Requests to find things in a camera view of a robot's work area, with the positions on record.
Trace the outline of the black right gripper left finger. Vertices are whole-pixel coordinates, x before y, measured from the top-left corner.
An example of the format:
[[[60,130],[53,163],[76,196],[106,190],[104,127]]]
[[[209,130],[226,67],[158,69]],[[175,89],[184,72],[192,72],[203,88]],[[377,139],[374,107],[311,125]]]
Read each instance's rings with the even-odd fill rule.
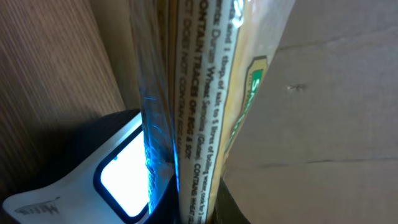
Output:
[[[180,224],[177,178],[170,179],[167,188],[154,211],[144,224]]]

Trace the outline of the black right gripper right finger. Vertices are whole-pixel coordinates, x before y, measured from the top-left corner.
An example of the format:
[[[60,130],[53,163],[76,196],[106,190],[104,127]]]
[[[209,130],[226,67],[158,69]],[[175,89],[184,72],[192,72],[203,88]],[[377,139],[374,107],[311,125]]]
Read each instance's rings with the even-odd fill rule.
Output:
[[[251,224],[240,211],[222,178],[218,188],[212,224]]]

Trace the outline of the orange spaghetti packet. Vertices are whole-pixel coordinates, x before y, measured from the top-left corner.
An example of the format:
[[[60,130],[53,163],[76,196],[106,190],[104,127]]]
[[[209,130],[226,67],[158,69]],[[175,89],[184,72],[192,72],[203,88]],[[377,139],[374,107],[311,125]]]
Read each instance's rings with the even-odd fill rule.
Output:
[[[291,0],[129,3],[150,213],[175,175],[180,223],[212,223],[224,164],[293,6]]]

